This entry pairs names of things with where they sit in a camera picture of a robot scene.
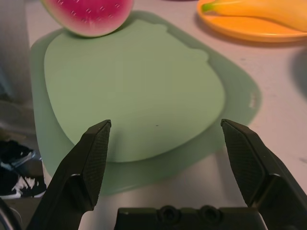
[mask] orange plate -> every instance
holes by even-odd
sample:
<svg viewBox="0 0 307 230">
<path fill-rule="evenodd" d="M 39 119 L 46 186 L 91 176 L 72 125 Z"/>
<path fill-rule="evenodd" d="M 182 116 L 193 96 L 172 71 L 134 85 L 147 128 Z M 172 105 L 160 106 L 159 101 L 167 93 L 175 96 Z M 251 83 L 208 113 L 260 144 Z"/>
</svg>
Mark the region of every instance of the orange plate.
<svg viewBox="0 0 307 230">
<path fill-rule="evenodd" d="M 305 32 L 259 18 L 215 16 L 202 13 L 201 6 L 212 1 L 200 0 L 197 3 L 197 13 L 211 28 L 225 35 L 256 42 L 293 42 L 307 38 Z"/>
</svg>

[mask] banana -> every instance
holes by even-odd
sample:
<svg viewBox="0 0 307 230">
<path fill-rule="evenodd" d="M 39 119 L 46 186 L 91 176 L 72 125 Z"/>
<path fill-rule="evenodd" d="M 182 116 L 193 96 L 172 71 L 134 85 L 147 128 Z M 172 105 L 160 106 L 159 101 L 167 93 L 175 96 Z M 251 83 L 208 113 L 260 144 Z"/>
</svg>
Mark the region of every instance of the banana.
<svg viewBox="0 0 307 230">
<path fill-rule="evenodd" d="M 307 32 L 307 0 L 215 0 L 201 9 L 223 16 L 264 18 Z"/>
</svg>

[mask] countertop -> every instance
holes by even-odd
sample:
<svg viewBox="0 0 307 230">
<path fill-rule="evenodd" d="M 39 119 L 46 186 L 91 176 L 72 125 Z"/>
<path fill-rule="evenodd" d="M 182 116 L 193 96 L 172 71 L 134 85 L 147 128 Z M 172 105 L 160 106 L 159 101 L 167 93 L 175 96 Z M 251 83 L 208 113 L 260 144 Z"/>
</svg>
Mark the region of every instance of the countertop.
<svg viewBox="0 0 307 230">
<path fill-rule="evenodd" d="M 250 74 L 263 101 L 249 127 L 285 163 L 307 193 L 307 42 L 260 44 L 220 35 L 198 20 L 196 4 L 136 0 L 134 9 L 163 17 Z M 60 28 L 38 0 L 26 0 L 26 14 L 30 45 Z M 226 151 L 206 157 L 169 180 L 100 197 L 95 211 L 83 216 L 79 229 L 113 229 L 119 207 L 160 208 L 167 204 L 178 208 L 245 206 Z"/>
</svg>

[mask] toy watermelon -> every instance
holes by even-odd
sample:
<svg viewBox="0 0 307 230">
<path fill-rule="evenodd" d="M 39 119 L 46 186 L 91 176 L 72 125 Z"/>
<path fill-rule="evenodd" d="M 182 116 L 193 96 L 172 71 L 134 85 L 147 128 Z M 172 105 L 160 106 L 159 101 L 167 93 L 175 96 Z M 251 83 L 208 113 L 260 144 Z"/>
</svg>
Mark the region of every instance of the toy watermelon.
<svg viewBox="0 0 307 230">
<path fill-rule="evenodd" d="M 41 0 L 66 29 L 85 37 L 113 32 L 128 18 L 133 0 Z"/>
</svg>

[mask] green cutting board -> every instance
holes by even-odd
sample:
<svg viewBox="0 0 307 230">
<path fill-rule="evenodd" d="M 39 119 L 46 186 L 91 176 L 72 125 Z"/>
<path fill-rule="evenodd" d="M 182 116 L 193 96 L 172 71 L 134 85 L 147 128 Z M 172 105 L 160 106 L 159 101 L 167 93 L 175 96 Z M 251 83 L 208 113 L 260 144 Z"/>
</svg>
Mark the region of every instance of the green cutting board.
<svg viewBox="0 0 307 230">
<path fill-rule="evenodd" d="M 112 121 L 107 160 L 144 160 L 170 151 L 207 129 L 225 93 L 208 54 L 137 19 L 107 36 L 60 34 L 45 54 L 54 114 L 77 144 L 102 120 Z"/>
<path fill-rule="evenodd" d="M 102 195 L 158 182 L 215 153 L 225 145 L 220 119 L 227 118 L 248 125 L 261 103 L 261 94 L 255 82 L 230 60 L 168 21 L 149 12 L 134 11 L 124 26 L 129 26 L 137 19 L 152 24 L 163 24 L 167 26 L 169 34 L 182 43 L 191 48 L 204 50 L 209 56 L 208 64 L 214 69 L 224 86 L 225 104 L 221 114 L 208 129 L 179 148 L 142 161 L 108 162 L 102 184 Z M 51 176 L 74 146 L 54 115 L 44 75 L 46 50 L 49 44 L 63 33 L 66 32 L 60 30 L 48 34 L 31 48 L 31 82 L 37 141 L 44 166 Z"/>
</svg>

